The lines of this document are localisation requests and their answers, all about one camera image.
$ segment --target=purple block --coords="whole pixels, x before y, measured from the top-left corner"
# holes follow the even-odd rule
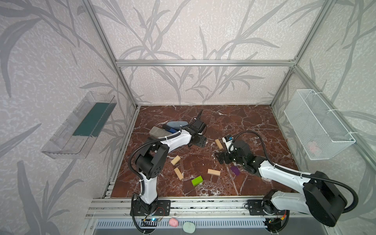
[[[240,171],[236,166],[231,167],[232,172],[234,172],[235,175],[240,175]]]

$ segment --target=brown marble surface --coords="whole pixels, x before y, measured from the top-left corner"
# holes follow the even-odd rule
[[[265,195],[272,188],[285,192],[291,191],[290,188],[280,183],[251,175],[240,165],[237,167],[241,174],[236,176],[231,171],[233,163],[220,165],[213,155],[214,152],[219,151],[214,142],[215,139],[221,140],[227,134],[235,137],[244,130],[254,130],[263,138],[273,162],[297,170],[287,143],[268,105],[142,106],[112,191],[112,197],[131,197],[133,192],[139,193],[139,179],[128,169],[128,156],[145,142],[153,126],[161,128],[162,124],[177,120],[190,122],[201,109],[203,109],[201,120],[208,126],[204,134],[208,138],[206,146],[204,148],[183,146],[169,153],[164,168],[158,176],[159,197],[256,196]],[[245,133],[241,139],[250,145],[255,155],[264,155],[260,141],[255,135]],[[173,166],[170,161],[177,155],[181,157],[181,160]],[[182,180],[176,176],[175,167],[178,167],[183,174]],[[208,168],[221,171],[221,175],[208,174]],[[191,180],[198,176],[202,176],[204,181],[193,187]]]

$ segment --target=light wood block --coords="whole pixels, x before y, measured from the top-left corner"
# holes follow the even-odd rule
[[[181,174],[181,172],[179,171],[179,168],[175,168],[174,169],[174,171],[175,171],[175,173],[176,173],[176,175],[178,176],[178,178],[180,179],[180,180],[182,180],[183,179],[183,175]]]
[[[223,149],[223,146],[222,146],[221,142],[219,142],[219,139],[216,139],[215,143],[218,145],[219,150]]]
[[[175,166],[175,164],[180,160],[179,156],[176,156],[174,159],[172,159],[171,163]]]
[[[221,172],[220,171],[216,171],[216,170],[212,170],[212,169],[208,169],[208,174],[214,174],[216,176],[220,176]]]

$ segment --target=transparent plastic bin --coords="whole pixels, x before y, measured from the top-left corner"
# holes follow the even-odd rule
[[[85,159],[116,104],[114,95],[89,91],[41,151],[53,159]]]
[[[284,112],[311,160],[330,159],[355,143],[349,130],[312,89],[296,90]]]

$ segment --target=leaf pattern wallpaper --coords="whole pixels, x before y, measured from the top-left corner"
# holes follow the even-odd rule
[[[92,2],[117,60],[250,60],[294,58],[324,1]],[[265,104],[287,69],[122,67],[138,103],[173,105]]]
[[[0,234],[77,234],[135,109],[80,1],[0,0],[0,66]],[[41,153],[88,91],[118,104],[87,158]]]
[[[336,108],[375,149],[376,144],[376,1],[337,1],[300,67]],[[273,107],[290,150],[304,171],[325,172],[346,182],[359,195],[359,204],[337,223],[343,235],[370,235],[376,231],[376,174],[353,146],[332,159],[312,161],[306,155],[284,109],[296,89],[306,89],[293,75]]]

